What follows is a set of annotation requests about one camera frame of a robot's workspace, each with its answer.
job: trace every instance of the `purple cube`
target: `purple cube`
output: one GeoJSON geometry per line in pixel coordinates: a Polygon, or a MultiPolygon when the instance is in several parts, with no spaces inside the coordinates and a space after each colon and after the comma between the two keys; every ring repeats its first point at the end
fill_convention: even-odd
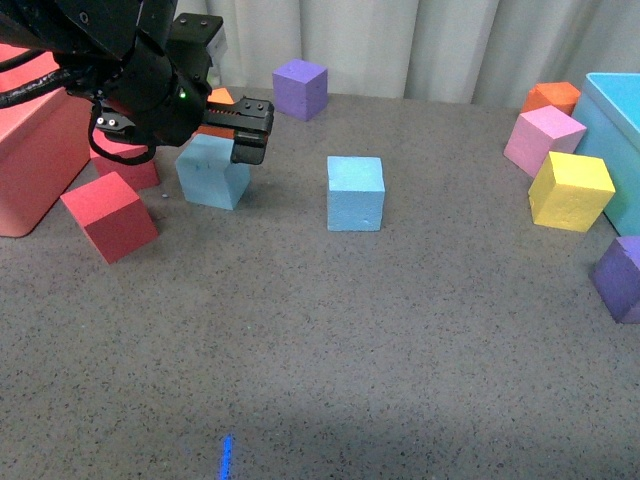
{"type": "Polygon", "coordinates": [[[306,122],[327,106],[327,80],[327,67],[291,60],[273,72],[276,110],[306,122]]]}
{"type": "Polygon", "coordinates": [[[640,323],[640,237],[616,238],[591,280],[618,323],[640,323]]]}

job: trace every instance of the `yellow cube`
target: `yellow cube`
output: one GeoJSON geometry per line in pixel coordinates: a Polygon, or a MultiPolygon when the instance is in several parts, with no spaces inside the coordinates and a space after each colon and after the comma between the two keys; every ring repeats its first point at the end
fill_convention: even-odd
{"type": "Polygon", "coordinates": [[[549,152],[529,189],[533,223],[586,232],[614,193],[601,158],[549,152]]]}

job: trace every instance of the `pink cube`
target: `pink cube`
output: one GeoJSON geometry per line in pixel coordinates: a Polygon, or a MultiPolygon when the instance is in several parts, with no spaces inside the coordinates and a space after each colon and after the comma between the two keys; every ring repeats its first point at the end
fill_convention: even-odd
{"type": "Polygon", "coordinates": [[[553,106],[521,113],[504,156],[535,177],[549,152],[573,153],[586,130],[553,106]]]}
{"type": "Polygon", "coordinates": [[[67,192],[60,199],[107,263],[158,236],[142,200],[116,172],[67,192]]]}
{"type": "MultiPolygon", "coordinates": [[[[125,158],[136,157],[147,150],[145,146],[111,142],[104,136],[104,133],[100,131],[95,131],[93,138],[96,143],[107,152],[125,158]]],[[[122,179],[135,191],[160,185],[160,178],[158,177],[158,171],[156,170],[156,164],[153,159],[140,165],[124,165],[108,160],[92,150],[91,162],[96,167],[96,170],[98,170],[100,176],[107,175],[111,172],[118,172],[122,179]]]]}

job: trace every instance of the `pink container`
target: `pink container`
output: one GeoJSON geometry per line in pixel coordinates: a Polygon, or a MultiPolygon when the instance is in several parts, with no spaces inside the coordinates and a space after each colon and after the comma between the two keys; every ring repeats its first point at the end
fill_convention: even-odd
{"type": "MultiPolygon", "coordinates": [[[[0,61],[24,49],[0,44],[0,61]]],[[[58,68],[51,54],[0,73],[0,91],[58,68]]],[[[0,236],[22,237],[89,161],[91,104],[64,89],[0,110],[0,236]]]]}

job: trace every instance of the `orange block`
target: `orange block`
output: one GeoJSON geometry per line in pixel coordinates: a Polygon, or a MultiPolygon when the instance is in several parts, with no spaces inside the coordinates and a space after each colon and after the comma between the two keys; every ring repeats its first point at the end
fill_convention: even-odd
{"type": "Polygon", "coordinates": [[[529,90],[520,113],[553,105],[558,110],[571,115],[579,97],[580,90],[569,82],[538,83],[529,90]]]}
{"type": "MultiPolygon", "coordinates": [[[[216,88],[213,92],[211,92],[211,95],[209,95],[209,98],[207,100],[215,103],[224,103],[226,105],[233,105],[234,103],[236,103],[229,93],[229,90],[227,90],[226,88],[216,88]]],[[[229,138],[233,140],[234,130],[231,128],[201,126],[200,128],[198,128],[198,130],[196,130],[196,133],[213,135],[214,137],[229,138]]]]}

